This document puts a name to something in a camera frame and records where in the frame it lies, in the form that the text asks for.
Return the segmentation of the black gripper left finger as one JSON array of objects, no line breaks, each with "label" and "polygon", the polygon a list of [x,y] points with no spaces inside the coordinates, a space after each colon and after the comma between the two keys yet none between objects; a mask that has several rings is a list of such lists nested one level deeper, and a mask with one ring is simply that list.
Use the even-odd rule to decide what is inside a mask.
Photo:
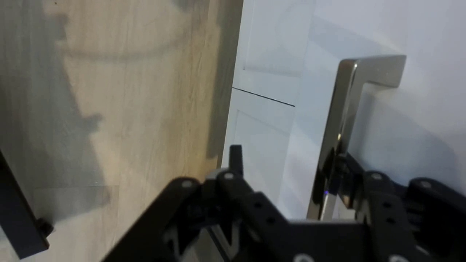
[{"label": "black gripper left finger", "polygon": [[103,262],[180,262],[202,230],[219,227],[228,262],[289,262],[286,219],[243,177],[241,147],[205,182],[170,180],[103,257]]}]

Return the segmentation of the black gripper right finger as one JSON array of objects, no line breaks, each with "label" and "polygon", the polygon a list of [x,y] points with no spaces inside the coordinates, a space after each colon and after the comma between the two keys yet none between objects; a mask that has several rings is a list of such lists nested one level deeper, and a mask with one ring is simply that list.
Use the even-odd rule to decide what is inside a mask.
[{"label": "black gripper right finger", "polygon": [[329,183],[350,224],[336,224],[329,262],[466,262],[466,196],[414,177],[398,185],[364,170],[347,153],[331,151]]}]

